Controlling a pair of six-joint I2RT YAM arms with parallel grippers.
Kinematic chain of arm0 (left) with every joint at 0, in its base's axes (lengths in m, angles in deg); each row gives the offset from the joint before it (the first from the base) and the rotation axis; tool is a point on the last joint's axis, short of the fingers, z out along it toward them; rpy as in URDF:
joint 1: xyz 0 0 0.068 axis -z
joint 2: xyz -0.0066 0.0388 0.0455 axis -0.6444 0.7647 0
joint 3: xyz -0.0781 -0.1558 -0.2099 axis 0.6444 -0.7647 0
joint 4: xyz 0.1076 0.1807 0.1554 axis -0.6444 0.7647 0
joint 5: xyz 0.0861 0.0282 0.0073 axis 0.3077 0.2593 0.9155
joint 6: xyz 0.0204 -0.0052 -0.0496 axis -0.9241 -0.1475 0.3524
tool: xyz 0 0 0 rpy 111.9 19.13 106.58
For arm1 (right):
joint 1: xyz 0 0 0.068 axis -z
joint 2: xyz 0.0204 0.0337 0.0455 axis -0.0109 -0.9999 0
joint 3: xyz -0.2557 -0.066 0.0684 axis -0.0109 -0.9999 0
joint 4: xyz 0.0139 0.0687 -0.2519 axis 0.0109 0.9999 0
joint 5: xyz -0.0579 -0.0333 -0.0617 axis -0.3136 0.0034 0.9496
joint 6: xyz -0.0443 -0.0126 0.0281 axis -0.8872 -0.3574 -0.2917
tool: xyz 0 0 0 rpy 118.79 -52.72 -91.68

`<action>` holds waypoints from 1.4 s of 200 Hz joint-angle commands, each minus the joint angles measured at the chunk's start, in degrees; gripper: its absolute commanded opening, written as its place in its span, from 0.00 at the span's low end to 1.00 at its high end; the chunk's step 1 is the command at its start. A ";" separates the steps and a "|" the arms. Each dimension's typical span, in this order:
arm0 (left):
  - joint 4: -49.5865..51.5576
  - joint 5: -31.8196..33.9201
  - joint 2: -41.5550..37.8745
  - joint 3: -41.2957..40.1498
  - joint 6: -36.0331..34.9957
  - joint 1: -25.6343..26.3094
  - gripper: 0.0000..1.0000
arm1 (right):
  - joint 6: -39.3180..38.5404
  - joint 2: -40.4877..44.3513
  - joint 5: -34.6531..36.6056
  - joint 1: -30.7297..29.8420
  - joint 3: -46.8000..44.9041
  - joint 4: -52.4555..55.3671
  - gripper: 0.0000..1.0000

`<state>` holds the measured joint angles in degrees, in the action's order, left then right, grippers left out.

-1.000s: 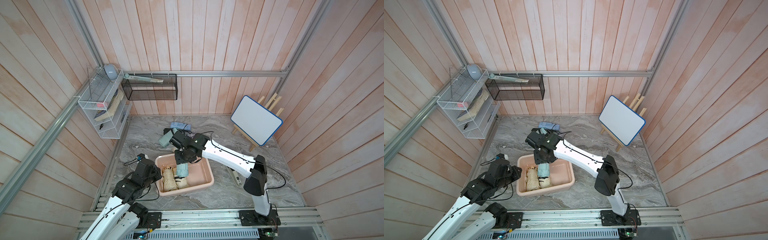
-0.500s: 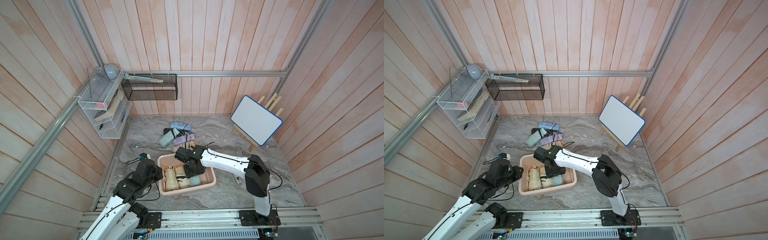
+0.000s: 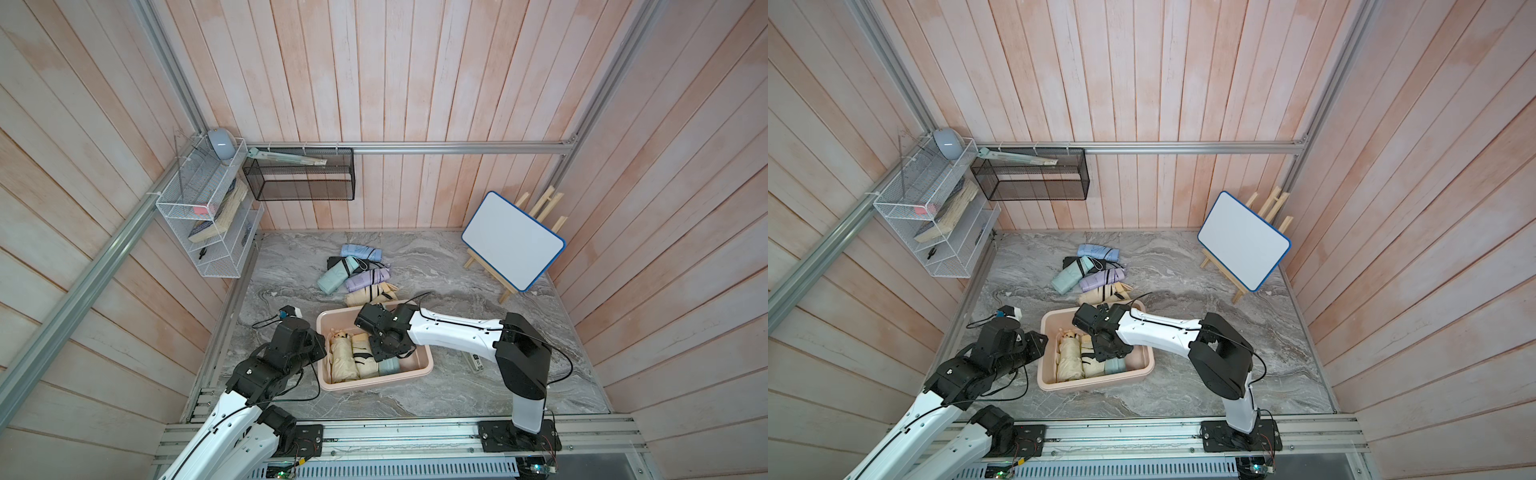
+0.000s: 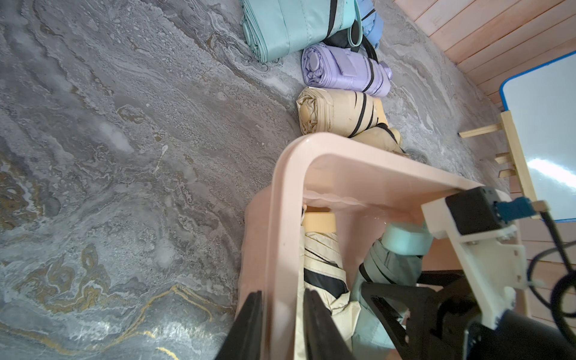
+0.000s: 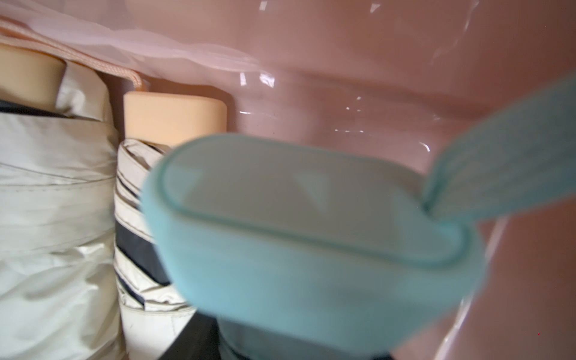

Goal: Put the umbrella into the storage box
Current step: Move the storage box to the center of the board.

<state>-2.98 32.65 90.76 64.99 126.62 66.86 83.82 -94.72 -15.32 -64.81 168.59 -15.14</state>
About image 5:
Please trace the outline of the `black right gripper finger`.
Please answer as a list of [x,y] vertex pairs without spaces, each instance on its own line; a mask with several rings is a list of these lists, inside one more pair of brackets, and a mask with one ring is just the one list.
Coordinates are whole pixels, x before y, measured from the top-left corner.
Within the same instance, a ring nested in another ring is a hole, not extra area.
[[217,320],[196,312],[159,359],[220,360]]

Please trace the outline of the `plain cream umbrella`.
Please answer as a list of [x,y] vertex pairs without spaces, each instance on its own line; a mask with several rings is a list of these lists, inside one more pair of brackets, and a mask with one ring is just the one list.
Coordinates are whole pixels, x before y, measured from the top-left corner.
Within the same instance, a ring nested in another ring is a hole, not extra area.
[[1,357],[126,359],[102,74],[138,73],[1,21]]

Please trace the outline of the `pink plastic storage box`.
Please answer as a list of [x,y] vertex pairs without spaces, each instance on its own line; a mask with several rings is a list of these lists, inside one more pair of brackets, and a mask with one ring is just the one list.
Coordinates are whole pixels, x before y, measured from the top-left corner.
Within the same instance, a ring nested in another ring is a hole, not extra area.
[[[172,150],[240,134],[427,175],[480,122],[575,76],[573,1],[3,1],[4,19],[145,85],[101,75],[125,359],[159,359],[197,312],[140,208]],[[484,285],[375,359],[575,357],[575,194],[477,227]]]

